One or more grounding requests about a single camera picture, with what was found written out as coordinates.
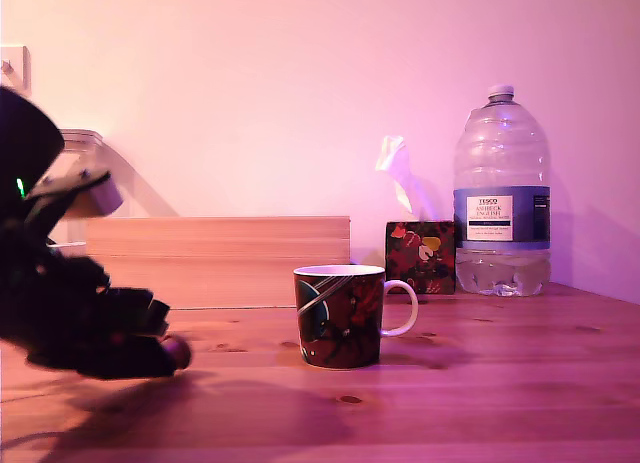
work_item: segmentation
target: pink wall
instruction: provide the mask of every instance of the pink wall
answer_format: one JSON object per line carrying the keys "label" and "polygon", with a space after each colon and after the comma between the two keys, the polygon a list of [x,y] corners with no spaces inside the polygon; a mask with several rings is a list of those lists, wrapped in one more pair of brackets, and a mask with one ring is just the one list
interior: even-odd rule
{"label": "pink wall", "polygon": [[465,119],[512,83],[551,140],[553,279],[640,303],[639,14],[640,0],[2,0],[2,41],[28,46],[35,103],[102,133],[164,200],[135,212],[348,214],[354,259],[377,264],[385,222],[404,217],[374,172],[382,137],[406,138],[450,218]]}

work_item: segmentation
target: wall socket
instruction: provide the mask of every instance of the wall socket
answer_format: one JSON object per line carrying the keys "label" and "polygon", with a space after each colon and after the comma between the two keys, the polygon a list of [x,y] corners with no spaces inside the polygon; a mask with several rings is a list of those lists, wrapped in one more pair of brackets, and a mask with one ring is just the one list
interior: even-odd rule
{"label": "wall socket", "polygon": [[2,84],[19,93],[29,93],[29,51],[26,46],[1,46]]}

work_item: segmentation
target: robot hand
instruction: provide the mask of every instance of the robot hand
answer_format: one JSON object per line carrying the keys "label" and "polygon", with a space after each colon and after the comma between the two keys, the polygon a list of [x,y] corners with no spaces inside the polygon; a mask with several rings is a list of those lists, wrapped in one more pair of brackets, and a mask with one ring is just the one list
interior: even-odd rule
{"label": "robot hand", "polygon": [[63,147],[39,109],[0,87],[0,338],[42,367],[99,379],[171,376],[191,350],[165,336],[169,307],[149,290],[112,288],[91,258],[47,246],[61,218],[104,216],[122,203],[107,170],[37,184]]}

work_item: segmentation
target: wooden crate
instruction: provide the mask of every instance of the wooden crate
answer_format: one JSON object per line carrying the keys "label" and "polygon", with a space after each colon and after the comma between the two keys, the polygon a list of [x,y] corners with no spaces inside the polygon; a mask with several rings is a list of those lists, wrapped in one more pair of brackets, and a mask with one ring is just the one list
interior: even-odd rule
{"label": "wooden crate", "polygon": [[349,235],[348,217],[101,218],[87,253],[172,308],[292,306],[293,270],[349,263]]}

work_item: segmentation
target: green led light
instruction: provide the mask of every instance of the green led light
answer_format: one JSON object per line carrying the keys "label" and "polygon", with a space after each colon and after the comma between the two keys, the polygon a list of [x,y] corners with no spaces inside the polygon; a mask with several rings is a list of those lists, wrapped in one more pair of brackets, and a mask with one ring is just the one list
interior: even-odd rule
{"label": "green led light", "polygon": [[20,178],[16,178],[16,185],[18,185],[18,189],[20,190],[20,195],[24,199],[24,185],[22,184],[22,180]]}

